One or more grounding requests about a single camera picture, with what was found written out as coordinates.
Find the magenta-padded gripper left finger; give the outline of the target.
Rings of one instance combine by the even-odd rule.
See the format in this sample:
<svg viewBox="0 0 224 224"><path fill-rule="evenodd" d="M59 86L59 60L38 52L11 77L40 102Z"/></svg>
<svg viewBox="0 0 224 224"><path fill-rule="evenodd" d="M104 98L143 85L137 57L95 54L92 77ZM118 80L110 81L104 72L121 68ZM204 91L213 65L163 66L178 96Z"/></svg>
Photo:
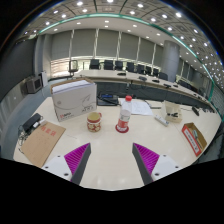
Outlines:
<svg viewBox="0 0 224 224"><path fill-rule="evenodd" d="M87 143L70 151L66 155L54 157L42 169L79 185L90 154L91 144Z"/></svg>

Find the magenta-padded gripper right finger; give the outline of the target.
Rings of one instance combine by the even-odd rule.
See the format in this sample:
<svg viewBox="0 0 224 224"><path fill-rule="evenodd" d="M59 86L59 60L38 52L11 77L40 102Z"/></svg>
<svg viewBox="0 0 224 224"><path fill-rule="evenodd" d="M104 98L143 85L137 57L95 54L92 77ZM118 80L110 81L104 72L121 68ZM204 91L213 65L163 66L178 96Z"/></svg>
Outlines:
<svg viewBox="0 0 224 224"><path fill-rule="evenodd" d="M145 185L181 170L181 166L168 155L159 155L140 144L133 144L132 153Z"/></svg>

